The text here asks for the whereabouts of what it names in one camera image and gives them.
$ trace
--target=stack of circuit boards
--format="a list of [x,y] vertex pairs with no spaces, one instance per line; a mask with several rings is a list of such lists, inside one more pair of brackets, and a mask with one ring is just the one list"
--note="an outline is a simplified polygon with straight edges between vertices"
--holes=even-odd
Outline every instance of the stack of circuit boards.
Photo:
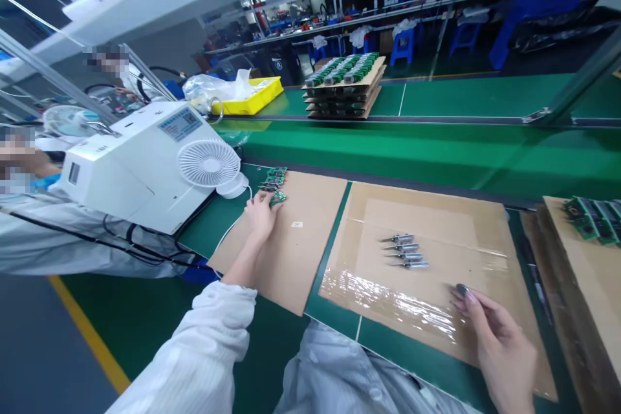
[[306,79],[309,118],[364,120],[368,117],[386,69],[377,53],[331,59]]
[[621,247],[621,200],[594,201],[574,196],[563,209],[582,239]]
[[265,181],[261,183],[259,189],[261,191],[273,192],[274,197],[270,201],[270,207],[275,206],[276,204],[280,204],[281,202],[285,202],[287,196],[283,193],[280,188],[285,183],[285,173],[287,172],[287,167],[273,167],[270,168],[267,172],[267,177]]

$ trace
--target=stacked trays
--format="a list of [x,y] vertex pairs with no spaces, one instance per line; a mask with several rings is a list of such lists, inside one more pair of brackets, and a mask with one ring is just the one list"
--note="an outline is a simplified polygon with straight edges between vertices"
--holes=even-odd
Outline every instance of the stacked trays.
[[377,53],[337,57],[311,74],[302,87],[309,118],[366,120],[382,89],[385,60]]

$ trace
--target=white fan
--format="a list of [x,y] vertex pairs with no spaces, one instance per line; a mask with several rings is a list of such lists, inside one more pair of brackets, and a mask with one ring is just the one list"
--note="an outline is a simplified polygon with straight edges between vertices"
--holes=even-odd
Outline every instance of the white fan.
[[216,188],[225,199],[233,199],[248,187],[235,150],[218,139],[190,142],[177,155],[181,176],[195,186]]
[[65,136],[90,137],[97,133],[89,123],[99,122],[99,115],[74,105],[57,105],[43,113],[43,127],[47,133]]

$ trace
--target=yellow tray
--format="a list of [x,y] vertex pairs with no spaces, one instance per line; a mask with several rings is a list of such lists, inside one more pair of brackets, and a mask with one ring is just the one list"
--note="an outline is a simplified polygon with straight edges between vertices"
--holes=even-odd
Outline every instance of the yellow tray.
[[[259,110],[269,104],[274,98],[284,91],[280,84],[280,76],[273,78],[257,78],[251,79],[251,85],[261,85],[265,82],[264,87],[255,95],[246,100],[227,100],[224,102],[224,114],[256,114]],[[220,113],[220,104],[214,102],[212,105],[212,114]]]

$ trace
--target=worker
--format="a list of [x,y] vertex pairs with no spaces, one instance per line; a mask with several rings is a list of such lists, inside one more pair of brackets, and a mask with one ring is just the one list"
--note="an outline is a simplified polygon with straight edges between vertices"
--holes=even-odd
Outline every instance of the worker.
[[[27,147],[23,137],[9,138],[0,145],[0,272],[15,275],[92,272],[160,278],[184,270],[183,266],[161,262],[161,257],[131,248],[125,240],[128,222],[71,202],[62,191],[55,190],[60,173],[61,169],[45,152]],[[31,176],[36,179],[38,191],[32,192],[28,185]],[[11,212],[102,242],[88,242],[39,226],[12,216]],[[162,256],[179,252],[172,239],[141,228],[133,230],[131,240]],[[175,259],[183,262],[192,256],[178,254]]]
[[[129,62],[129,59],[121,53],[118,46],[108,45],[105,50],[94,52],[93,58],[94,62],[101,66],[104,71],[114,73],[117,78],[120,78],[123,85],[116,88],[118,94],[126,95],[130,100],[143,99],[138,88],[140,70]],[[141,78],[141,80],[143,81],[142,90],[150,101],[167,100],[148,79]]]
[[[277,204],[270,209],[272,196],[260,191],[247,202],[250,234],[230,270],[194,299],[192,310],[170,340],[107,414],[231,413],[233,365],[248,349],[246,328],[254,316],[257,296],[252,285],[263,266],[259,256],[282,207]],[[455,307],[470,319],[476,332],[479,364],[498,412],[533,413],[534,346],[511,315],[484,294],[474,290],[464,296],[453,294]],[[356,342],[312,322],[298,355],[285,368],[283,394],[274,412],[447,414],[469,410]]]

